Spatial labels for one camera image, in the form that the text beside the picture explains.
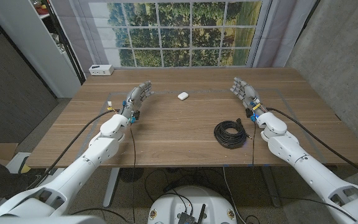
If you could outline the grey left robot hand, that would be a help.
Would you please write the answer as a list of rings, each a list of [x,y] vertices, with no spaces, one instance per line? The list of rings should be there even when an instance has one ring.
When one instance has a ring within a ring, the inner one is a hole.
[[[141,83],[139,86],[130,91],[126,99],[123,101],[122,110],[120,110],[120,115],[125,116],[130,122],[132,122],[134,114],[139,111],[142,103],[154,92],[152,91],[151,81],[146,81]]]

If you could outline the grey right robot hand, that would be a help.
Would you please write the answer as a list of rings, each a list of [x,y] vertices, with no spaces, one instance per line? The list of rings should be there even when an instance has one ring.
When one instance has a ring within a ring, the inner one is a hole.
[[[260,115],[267,112],[259,98],[259,94],[241,78],[234,78],[234,84],[230,90],[242,101],[246,109],[246,116],[252,121],[256,121]]]

